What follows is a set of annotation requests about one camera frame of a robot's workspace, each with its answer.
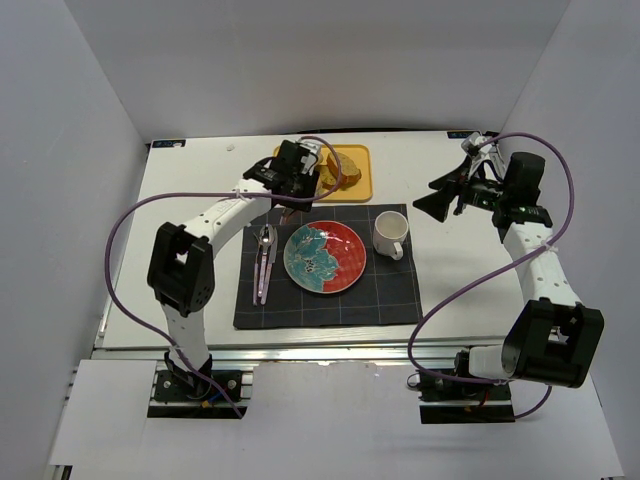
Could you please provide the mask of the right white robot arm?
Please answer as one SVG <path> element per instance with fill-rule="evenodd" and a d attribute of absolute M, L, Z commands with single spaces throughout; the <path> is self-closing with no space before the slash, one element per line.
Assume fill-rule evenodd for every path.
<path fill-rule="evenodd" d="M 542 157 L 512 154 L 504 173 L 489 179 L 466 158 L 430 183 L 431 194 L 416 209 L 443 222 L 473 206 L 492 214 L 492 223 L 518 276 L 524 307 L 500 345 L 470 347 L 456 357 L 451 374 L 431 372 L 449 382 L 490 385 L 527 380 L 578 388 L 587 376 L 604 330 L 597 309 L 586 307 L 572 290 L 553 247 L 557 232 L 539 205 Z"/>

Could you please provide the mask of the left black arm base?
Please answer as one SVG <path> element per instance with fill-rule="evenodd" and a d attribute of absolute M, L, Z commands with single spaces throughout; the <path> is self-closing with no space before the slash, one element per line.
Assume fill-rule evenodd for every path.
<path fill-rule="evenodd" d="M 250 395 L 250 375 L 239 369 L 213 369 L 212 379 L 221 387 L 199 381 L 192 389 L 167 368 L 158 368 L 152 383 L 147 417 L 155 419 L 239 420 L 233 406 L 244 415 Z"/>

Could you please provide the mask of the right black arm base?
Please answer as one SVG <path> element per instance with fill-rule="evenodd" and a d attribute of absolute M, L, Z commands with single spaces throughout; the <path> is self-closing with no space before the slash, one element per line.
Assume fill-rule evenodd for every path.
<path fill-rule="evenodd" d="M 483 380 L 471 375 L 470 349 L 463 348 L 451 368 L 419 366 L 409 356 L 415 372 L 407 387 L 418 393 L 424 425 L 507 424 L 515 422 L 512 395 L 504 380 Z"/>

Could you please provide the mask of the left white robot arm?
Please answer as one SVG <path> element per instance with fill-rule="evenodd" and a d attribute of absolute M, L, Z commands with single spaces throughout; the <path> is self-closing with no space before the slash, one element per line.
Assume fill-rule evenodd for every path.
<path fill-rule="evenodd" d="M 316 193 L 321 147 L 310 141 L 283 141 L 277 155 L 243 173 L 227 199 L 179 225 L 157 231 L 147 283 L 161 304 L 168 335 L 176 343 L 167 368 L 193 387 L 211 372 L 203 309 L 214 293 L 214 259 L 225 244 L 253 220 L 280 204 L 311 209 Z"/>

